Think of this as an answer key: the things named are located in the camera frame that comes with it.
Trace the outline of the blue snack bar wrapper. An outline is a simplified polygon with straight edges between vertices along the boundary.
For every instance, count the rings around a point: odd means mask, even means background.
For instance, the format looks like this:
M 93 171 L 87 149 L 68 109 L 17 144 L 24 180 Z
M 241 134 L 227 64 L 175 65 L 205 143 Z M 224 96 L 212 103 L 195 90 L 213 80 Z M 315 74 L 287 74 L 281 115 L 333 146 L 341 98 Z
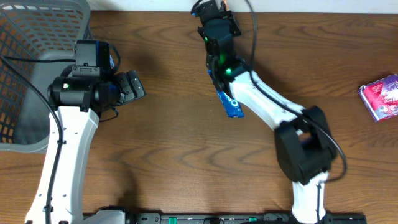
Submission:
M 234 98 L 230 97 L 228 93 L 230 92 L 228 84 L 225 82 L 224 90 L 219 90 L 216 88 L 218 98 L 226 111 L 229 118 L 243 118 L 244 113 L 239 102 Z

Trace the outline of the purple red tissue pack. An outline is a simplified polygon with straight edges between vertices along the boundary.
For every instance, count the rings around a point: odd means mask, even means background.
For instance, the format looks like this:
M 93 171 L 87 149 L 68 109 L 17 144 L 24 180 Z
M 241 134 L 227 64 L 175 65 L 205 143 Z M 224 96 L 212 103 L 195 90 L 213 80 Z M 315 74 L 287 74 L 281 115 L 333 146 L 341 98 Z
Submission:
M 397 74 L 362 85 L 358 95 L 375 122 L 397 116 Z

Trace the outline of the orange tissue pocket pack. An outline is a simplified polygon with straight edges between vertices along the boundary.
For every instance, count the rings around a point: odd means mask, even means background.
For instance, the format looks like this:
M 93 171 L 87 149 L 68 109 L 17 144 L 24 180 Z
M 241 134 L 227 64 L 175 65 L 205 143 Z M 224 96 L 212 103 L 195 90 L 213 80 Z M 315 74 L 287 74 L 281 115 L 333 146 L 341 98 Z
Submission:
M 224 11 L 228 11 L 228 10 L 229 10 L 229 6 L 228 6 L 228 3 L 227 3 L 226 0 L 222 0 L 222 1 L 221 1 L 221 8 L 222 8 Z

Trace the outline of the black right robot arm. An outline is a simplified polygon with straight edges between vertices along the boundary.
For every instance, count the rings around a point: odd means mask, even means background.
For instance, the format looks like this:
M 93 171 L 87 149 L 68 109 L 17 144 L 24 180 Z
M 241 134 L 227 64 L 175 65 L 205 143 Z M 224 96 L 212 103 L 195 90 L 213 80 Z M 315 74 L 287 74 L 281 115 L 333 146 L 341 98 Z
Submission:
M 267 86 L 236 56 L 233 39 L 240 28 L 231 11 L 192 11 L 205 42 L 206 66 L 218 91 L 244 104 L 274 132 L 278 164 L 292 182 L 292 215 L 298 223 L 324 223 L 324 191 L 333 160 L 344 152 L 333 139 L 324 112 L 293 103 Z

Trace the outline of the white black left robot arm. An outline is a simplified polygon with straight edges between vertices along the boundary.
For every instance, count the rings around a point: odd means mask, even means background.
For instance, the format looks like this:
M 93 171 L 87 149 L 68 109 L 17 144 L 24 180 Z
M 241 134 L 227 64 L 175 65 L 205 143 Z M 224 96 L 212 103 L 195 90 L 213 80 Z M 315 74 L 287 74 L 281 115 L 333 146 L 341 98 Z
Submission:
M 84 216 L 83 183 L 101 113 L 144 95 L 135 70 L 108 77 L 73 73 L 53 81 L 47 153 L 26 223 L 134 223 L 126 209 L 115 206 Z

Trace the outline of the dark grey plastic basket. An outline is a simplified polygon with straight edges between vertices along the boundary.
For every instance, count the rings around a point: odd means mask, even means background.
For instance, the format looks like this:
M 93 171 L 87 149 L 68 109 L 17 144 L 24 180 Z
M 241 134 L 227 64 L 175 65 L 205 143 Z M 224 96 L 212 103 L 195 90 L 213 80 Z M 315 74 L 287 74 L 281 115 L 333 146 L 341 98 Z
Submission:
M 46 95 L 70 64 L 75 42 L 92 38 L 90 14 L 86 0 L 1 1 L 1 55 L 14 67 L 1 65 L 2 151 L 45 152 L 49 111 L 18 76 Z

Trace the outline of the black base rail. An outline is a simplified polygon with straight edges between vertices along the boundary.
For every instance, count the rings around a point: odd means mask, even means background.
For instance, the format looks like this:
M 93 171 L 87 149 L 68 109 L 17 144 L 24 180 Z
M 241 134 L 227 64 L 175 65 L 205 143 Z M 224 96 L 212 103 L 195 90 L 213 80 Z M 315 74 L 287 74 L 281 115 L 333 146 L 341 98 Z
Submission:
M 84 223 L 125 223 L 125 224 L 242 224 L 242 223 L 282 223 L 294 224 L 298 221 L 288 213 L 265 213 L 251 215 L 161 215 L 140 213 L 130 215 L 120 210 L 101 210 Z

